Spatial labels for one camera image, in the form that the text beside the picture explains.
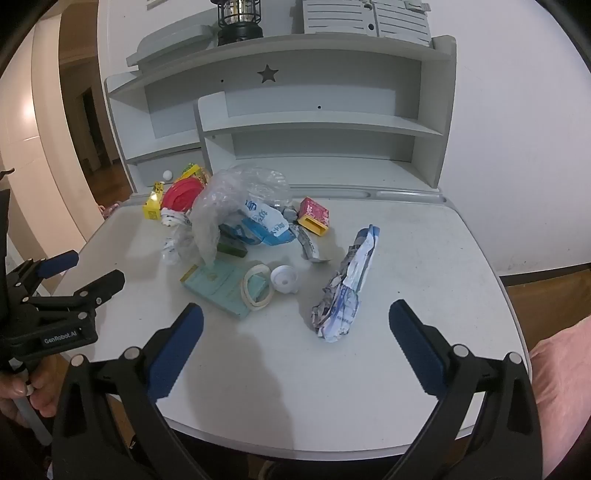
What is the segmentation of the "left hand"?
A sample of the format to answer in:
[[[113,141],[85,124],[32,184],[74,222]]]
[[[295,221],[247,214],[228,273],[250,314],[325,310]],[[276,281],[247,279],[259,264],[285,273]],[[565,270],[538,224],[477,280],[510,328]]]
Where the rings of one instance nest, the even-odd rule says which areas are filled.
[[[46,357],[29,376],[33,388],[29,396],[30,403],[44,418],[54,417],[57,411],[64,379],[63,369],[59,366],[61,360],[59,355]],[[1,414],[18,425],[29,428],[29,422],[15,404],[16,399],[26,396],[25,381],[16,375],[1,374],[0,389]]]

